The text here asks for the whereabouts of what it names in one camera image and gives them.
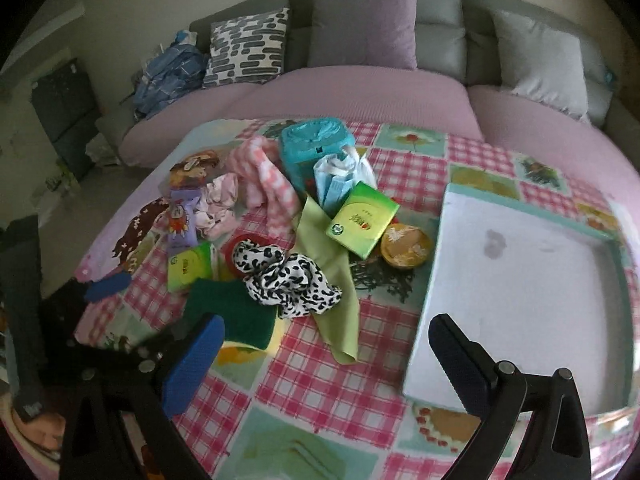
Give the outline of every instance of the light pink cloth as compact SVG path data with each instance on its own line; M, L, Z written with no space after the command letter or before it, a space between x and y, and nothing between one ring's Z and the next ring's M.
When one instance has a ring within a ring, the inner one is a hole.
M200 192L193 214L196 228L207 240L214 241L238 227L236 215L230 209L238 199L238 176L235 173L220 175Z
M236 83L191 92L148 121L136 124L118 152L130 166L155 168L196 126L225 118L224 110L231 103L259 87L255 83Z
M466 89L445 75L380 66L302 68L241 98L227 119L339 117L483 140Z
M603 132L490 86L470 88L469 99L486 142L591 182L624 205L640 226L640 175Z
M274 164L279 158L277 140L255 136L233 149L225 163L244 178L248 208L266 203L267 228L274 238L291 231L292 218L301 209L296 191Z

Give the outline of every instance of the bolt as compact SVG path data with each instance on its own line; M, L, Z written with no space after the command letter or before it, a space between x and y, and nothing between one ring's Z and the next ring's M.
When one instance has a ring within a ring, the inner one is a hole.
M498 363L498 370L505 375L511 375L516 371L516 367L509 361L500 361Z
M558 375L560 377L562 377L564 380L570 381L571 379L574 378L574 376L571 374L571 370L569 370L569 368L560 368L558 370Z
M138 370L140 370L143 374L148 374L156 369L156 363L151 359L147 359L146 361L142 361L138 365Z
M95 377L95 369L87 368L86 370L82 370L81 377L83 381L90 381Z

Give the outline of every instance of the stain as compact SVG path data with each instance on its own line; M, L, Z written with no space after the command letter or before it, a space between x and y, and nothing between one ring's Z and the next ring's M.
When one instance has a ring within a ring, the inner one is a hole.
M552 245L550 242L542 240L542 247L540 247L541 253L555 253L557 250L558 248Z
M486 244L484 245L484 256L491 260L497 260L502 256L505 248L507 247L507 241L504 239L504 235L493 229L489 229L486 232Z

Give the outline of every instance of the patterned pillow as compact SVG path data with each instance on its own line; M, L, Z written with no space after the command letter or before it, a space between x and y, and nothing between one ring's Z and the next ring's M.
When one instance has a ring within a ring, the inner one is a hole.
M289 9L211 24L211 58L203 88L266 83L282 73Z

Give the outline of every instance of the green cloth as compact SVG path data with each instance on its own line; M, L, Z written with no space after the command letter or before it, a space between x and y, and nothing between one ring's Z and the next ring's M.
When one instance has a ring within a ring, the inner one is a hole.
M225 320L225 342L250 345L265 350L269 346L278 307L252 300L241 280L212 282L196 280L191 286L182 318L193 327L205 313Z
M324 234L330 221L320 206L307 197L291 252L311 258L329 283L342 289L340 303L324 314L314 314L314 319L334 359L341 365L350 365L358 360L360 303L351 278L348 250Z

